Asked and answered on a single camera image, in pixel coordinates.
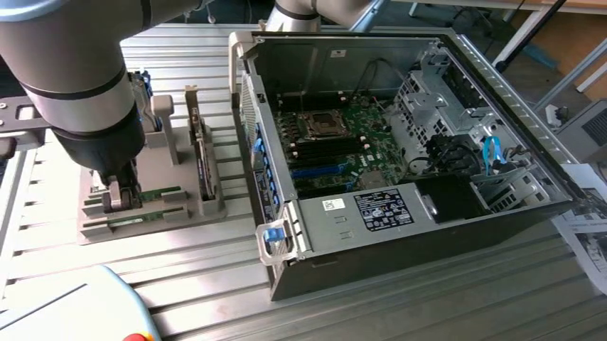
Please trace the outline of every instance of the label sticker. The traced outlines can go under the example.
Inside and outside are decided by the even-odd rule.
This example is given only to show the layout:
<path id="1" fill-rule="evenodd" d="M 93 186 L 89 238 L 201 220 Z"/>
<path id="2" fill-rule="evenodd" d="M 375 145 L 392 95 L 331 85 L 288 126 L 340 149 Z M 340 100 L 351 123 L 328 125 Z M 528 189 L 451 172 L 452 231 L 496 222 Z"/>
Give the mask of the label sticker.
<path id="1" fill-rule="evenodd" d="M 345 50 L 332 50 L 331 51 L 331 58 L 341 58 L 345 57 Z"/>
<path id="2" fill-rule="evenodd" d="M 332 210 L 339 210 L 340 208 L 344 208 L 345 204 L 343 203 L 343 199 L 332 199 L 332 200 L 324 200 L 323 206 L 324 206 L 325 211 L 332 211 Z"/>
<path id="3" fill-rule="evenodd" d="M 397 189 L 355 195 L 356 206 L 369 231 L 413 223 Z"/>

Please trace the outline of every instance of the barcode sticker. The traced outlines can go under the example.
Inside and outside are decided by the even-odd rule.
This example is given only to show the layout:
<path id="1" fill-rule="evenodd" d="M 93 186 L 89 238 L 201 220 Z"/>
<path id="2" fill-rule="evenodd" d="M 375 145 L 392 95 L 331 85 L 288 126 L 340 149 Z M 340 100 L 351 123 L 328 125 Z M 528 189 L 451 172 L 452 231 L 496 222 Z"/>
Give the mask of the barcode sticker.
<path id="1" fill-rule="evenodd" d="M 339 210 L 340 208 L 345 208 L 343 199 L 324 200 L 323 206 L 324 206 L 325 211 L 332 211 L 332 210 Z"/>

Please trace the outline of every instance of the red button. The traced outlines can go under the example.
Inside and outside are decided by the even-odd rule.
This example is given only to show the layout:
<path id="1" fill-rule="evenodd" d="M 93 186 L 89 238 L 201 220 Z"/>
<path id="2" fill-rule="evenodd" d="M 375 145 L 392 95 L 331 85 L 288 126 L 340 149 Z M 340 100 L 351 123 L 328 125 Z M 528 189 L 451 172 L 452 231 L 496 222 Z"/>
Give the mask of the red button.
<path id="1" fill-rule="evenodd" d="M 130 334 L 129 336 L 126 336 L 124 338 L 122 341 L 146 341 L 148 339 L 145 339 L 145 336 L 142 336 L 141 334 Z"/>

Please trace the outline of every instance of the warning label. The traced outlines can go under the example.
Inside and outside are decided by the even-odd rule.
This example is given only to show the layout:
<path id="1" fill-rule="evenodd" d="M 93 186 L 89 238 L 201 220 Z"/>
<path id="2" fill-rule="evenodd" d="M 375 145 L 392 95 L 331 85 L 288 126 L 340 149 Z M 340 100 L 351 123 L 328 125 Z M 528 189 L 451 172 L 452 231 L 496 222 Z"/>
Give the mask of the warning label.
<path id="1" fill-rule="evenodd" d="M 356 195 L 353 198 L 369 231 L 413 223 L 399 190 L 383 190 L 381 192 Z"/>

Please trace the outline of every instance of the motherboard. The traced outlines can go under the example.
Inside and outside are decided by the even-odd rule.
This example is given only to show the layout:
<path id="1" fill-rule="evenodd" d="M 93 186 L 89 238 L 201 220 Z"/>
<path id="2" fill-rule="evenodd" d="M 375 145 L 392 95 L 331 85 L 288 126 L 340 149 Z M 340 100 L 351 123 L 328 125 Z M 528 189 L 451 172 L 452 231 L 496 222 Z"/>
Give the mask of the motherboard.
<path id="1" fill-rule="evenodd" d="M 400 148 L 381 105 L 355 96 L 340 109 L 273 116 L 300 198 L 395 185 L 404 173 Z"/>

